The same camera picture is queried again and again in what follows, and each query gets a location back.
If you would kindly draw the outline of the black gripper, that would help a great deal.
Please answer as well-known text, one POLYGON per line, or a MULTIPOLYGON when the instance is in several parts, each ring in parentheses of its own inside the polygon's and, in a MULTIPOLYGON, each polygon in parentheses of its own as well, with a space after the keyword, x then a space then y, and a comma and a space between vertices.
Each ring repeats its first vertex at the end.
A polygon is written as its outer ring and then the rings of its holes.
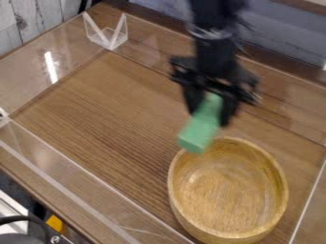
POLYGON ((232 35, 209 38, 193 34, 194 54, 170 58, 173 80, 182 87, 188 111, 200 108, 205 93, 222 96, 221 126, 228 127, 241 102, 256 105, 258 77, 240 64, 232 35))

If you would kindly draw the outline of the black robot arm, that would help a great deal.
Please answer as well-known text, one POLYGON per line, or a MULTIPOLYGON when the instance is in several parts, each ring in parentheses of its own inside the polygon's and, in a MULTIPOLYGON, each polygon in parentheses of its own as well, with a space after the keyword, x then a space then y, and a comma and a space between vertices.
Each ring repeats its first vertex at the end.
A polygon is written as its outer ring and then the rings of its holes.
POLYGON ((192 115, 200 110, 208 93, 222 99, 213 115, 228 127, 240 105, 258 102, 257 75, 240 63, 237 25, 246 0, 186 0, 190 20, 186 28, 194 41, 194 56, 173 56, 171 79, 179 83, 192 115))

